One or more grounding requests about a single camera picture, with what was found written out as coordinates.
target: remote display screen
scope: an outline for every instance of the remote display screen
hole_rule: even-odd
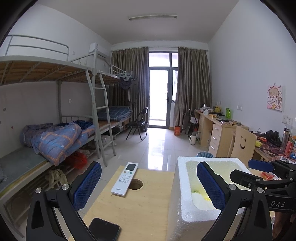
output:
[[[127,171],[133,171],[135,169],[136,165],[135,164],[129,164],[128,167],[126,168]]]

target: remote control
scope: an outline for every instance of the remote control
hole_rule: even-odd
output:
[[[128,186],[133,179],[133,176],[138,168],[139,163],[129,162],[122,173],[120,174],[119,178],[117,179],[116,183],[111,189],[113,194],[124,196],[128,190]]]

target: ceiling light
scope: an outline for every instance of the ceiling light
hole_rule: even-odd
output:
[[[177,18],[177,15],[174,14],[150,14],[150,15],[141,15],[136,17],[128,18],[130,21],[137,19],[146,19],[146,18]]]

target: light switch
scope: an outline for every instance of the light switch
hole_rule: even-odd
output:
[[[288,116],[284,115],[282,123],[287,124],[287,121],[288,121]]]

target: black folding chair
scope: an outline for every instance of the black folding chair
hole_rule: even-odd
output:
[[[146,130],[146,127],[145,127],[145,123],[146,123],[146,122],[143,120],[144,115],[147,114],[147,111],[148,111],[148,107],[146,107],[145,109],[141,110],[141,112],[138,114],[138,117],[137,117],[136,121],[131,121],[131,122],[129,122],[129,123],[127,124],[127,126],[131,126],[131,130],[133,129],[134,126],[136,127],[136,129],[135,129],[135,131],[133,132],[133,134],[134,134],[134,133],[136,132],[136,130],[138,129],[138,132],[139,132],[139,136],[140,136],[140,138],[141,138],[141,141],[144,140],[144,139],[146,138],[146,136],[147,136],[147,130]],[[141,137],[141,133],[140,133],[140,130],[139,130],[139,127],[141,127],[141,126],[144,126],[144,129],[145,129],[145,132],[146,132],[146,136],[144,136],[143,139],[142,139],[142,137]]]
[[[194,132],[194,129],[196,128],[198,130],[198,120],[195,118],[195,115],[194,115],[194,112],[189,109],[189,113],[191,115],[191,117],[194,117],[194,120],[195,120],[195,123],[192,123],[190,120],[189,120],[189,123],[190,123],[190,127],[189,127],[189,130],[188,130],[188,137],[190,136],[190,134],[192,134]]]

